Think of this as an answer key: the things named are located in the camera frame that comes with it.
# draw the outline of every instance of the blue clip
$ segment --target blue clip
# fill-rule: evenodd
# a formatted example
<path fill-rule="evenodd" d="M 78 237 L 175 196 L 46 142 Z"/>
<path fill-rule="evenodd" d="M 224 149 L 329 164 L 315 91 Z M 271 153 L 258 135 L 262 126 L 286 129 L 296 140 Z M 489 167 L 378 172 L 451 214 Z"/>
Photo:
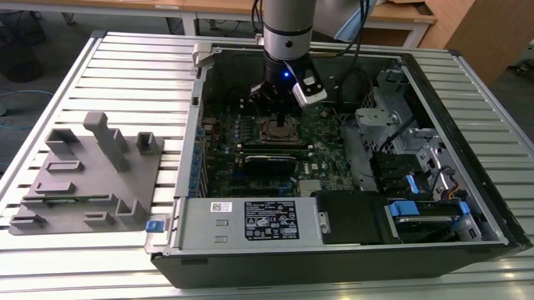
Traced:
<path fill-rule="evenodd" d="M 389 205 L 391 216 L 418 216 L 419 210 L 415 201 L 395 201 Z"/>
<path fill-rule="evenodd" d="M 419 188 L 418 188 L 418 185 L 415 184 L 414 176 L 406 175 L 406 179 L 409 180 L 411 192 L 414 194 L 419 194 Z"/>
<path fill-rule="evenodd" d="M 162 233 L 166 231 L 164 227 L 166 221 L 148 221 L 144 230 L 147 233 Z"/>
<path fill-rule="evenodd" d="M 462 214 L 469 214 L 471 212 L 471 209 L 469 208 L 467 202 L 461 202 L 459 203 L 459 209 L 462 210 Z"/>

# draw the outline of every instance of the aluminum table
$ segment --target aluminum table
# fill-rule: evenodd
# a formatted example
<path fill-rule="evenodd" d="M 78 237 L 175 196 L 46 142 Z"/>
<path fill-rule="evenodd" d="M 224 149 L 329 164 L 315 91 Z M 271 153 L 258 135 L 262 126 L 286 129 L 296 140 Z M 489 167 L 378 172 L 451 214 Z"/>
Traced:
<path fill-rule="evenodd" d="M 166 138 L 152 214 L 172 209 L 182 140 L 199 41 L 252 44 L 251 39 L 107 32 L 92 37 L 0 181 L 0 299 L 531 299 L 534 249 L 481 262 L 434 279 L 259 289 L 175 289 L 144 252 L 146 233 L 112 232 L 11 236 L 9 219 L 38 175 L 52 128 L 82 126 L 87 111 L 106 111 L 123 135 L 152 131 Z M 313 46 L 342 49 L 343 45 Z M 509 207 L 534 238 L 534 147 L 459 56 L 410 52 L 449 109 Z"/>

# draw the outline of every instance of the warning label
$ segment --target warning label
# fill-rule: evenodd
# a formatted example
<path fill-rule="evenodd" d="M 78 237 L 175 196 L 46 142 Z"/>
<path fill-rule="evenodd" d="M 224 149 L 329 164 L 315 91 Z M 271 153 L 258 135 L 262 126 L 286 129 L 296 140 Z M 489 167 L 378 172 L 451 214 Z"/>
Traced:
<path fill-rule="evenodd" d="M 295 202 L 244 202 L 244 231 L 250 241 L 299 239 Z"/>

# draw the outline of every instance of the gray carpet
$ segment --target gray carpet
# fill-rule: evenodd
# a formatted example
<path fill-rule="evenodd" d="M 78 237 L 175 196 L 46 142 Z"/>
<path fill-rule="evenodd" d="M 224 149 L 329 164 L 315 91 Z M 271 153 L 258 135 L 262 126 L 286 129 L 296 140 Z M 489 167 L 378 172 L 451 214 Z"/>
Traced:
<path fill-rule="evenodd" d="M 162 17 L 100 16 L 76 14 L 76 24 L 66 25 L 59 13 L 43 12 L 40 20 L 47 35 L 47 41 L 35 46 L 35 54 L 43 62 L 44 75 L 24 84 L 7 81 L 0 75 L 0 88 L 11 90 L 40 89 L 55 92 L 67 72 L 75 62 L 79 52 L 96 29 L 132 33 L 168 34 L 166 19 Z M 208 23 L 200 20 L 200 34 L 251 38 L 254 36 L 251 24 L 247 22 L 226 21 L 218 24 L 216 31 L 210 30 Z M 172 31 L 182 33 L 179 21 L 172 20 Z M 493 86 L 493 92 L 503 106 L 510 111 L 530 138 L 534 137 L 534 119 L 529 117 L 534 109 L 534 82 L 517 77 L 507 71 Z M 48 103 L 48 97 L 39 94 L 17 94 L 0 99 L 9 109 L 8 114 L 0 117 L 4 126 L 31 126 L 35 124 Z M 29 130 L 8 130 L 0 128 L 0 163 L 9 163 Z M 0 174 L 5 166 L 0 165 Z"/>

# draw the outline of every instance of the metal bracket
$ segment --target metal bracket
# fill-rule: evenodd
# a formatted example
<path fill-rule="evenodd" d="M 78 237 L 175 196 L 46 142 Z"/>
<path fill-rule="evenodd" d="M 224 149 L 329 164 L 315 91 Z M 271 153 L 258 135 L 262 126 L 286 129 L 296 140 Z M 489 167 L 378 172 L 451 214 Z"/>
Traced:
<path fill-rule="evenodd" d="M 196 68 L 206 66 L 210 63 L 211 57 L 211 42 L 198 42 L 192 47 L 192 64 Z"/>

